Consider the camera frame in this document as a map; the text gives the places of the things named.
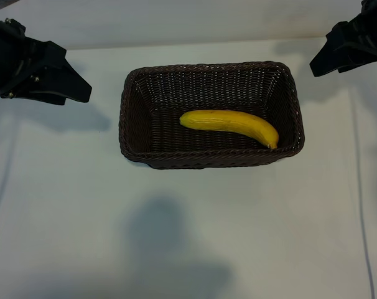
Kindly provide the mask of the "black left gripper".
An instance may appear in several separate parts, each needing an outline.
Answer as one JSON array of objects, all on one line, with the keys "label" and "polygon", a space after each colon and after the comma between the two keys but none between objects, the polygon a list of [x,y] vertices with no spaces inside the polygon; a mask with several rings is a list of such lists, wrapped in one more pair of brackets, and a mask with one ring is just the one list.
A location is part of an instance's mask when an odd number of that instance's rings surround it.
[{"label": "black left gripper", "polygon": [[92,87],[65,61],[67,51],[25,33],[26,28],[14,19],[0,21],[1,98],[88,103]]}]

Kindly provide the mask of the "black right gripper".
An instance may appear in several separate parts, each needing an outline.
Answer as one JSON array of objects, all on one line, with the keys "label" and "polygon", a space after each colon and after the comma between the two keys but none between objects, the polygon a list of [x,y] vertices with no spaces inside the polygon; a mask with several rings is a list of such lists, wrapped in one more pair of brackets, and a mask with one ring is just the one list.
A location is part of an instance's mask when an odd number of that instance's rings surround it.
[{"label": "black right gripper", "polygon": [[314,77],[377,62],[377,1],[362,1],[359,15],[335,24],[326,38],[325,46],[310,62]]}]

